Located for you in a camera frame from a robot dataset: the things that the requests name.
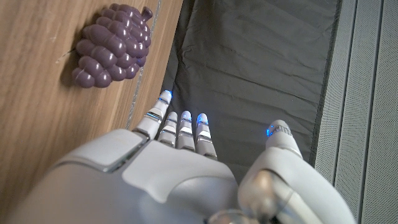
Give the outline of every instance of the purple grapes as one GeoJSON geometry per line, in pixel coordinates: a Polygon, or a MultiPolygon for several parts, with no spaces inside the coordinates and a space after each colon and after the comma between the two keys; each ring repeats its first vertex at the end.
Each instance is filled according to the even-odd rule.
{"type": "Polygon", "coordinates": [[[96,24],[83,29],[83,39],[76,45],[81,55],[72,78],[83,88],[105,88],[112,81],[132,79],[144,66],[150,46],[150,29],[146,24],[152,11],[112,4],[103,9],[96,24]]]}

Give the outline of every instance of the gray panel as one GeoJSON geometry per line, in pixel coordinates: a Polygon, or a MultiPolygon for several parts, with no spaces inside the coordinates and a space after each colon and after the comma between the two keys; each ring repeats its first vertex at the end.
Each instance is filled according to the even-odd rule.
{"type": "Polygon", "coordinates": [[[385,0],[374,89],[363,223],[398,223],[398,2],[385,0]]]}
{"type": "Polygon", "coordinates": [[[336,190],[357,220],[368,149],[380,10],[380,1],[358,0],[335,177],[336,190]]]}
{"type": "Polygon", "coordinates": [[[341,5],[315,160],[316,170],[331,183],[335,176],[355,7],[356,1],[343,1],[341,5]]]}

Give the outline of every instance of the wood grain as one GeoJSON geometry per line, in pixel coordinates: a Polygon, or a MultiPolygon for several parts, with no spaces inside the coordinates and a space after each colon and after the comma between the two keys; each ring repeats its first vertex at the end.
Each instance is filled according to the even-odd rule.
{"type": "MultiPolygon", "coordinates": [[[[136,78],[106,89],[82,89],[70,80],[81,29],[114,2],[155,13],[158,0],[0,2],[0,223],[55,161],[125,127],[136,78]]],[[[132,125],[159,95],[181,5],[160,5],[132,125]]]]}

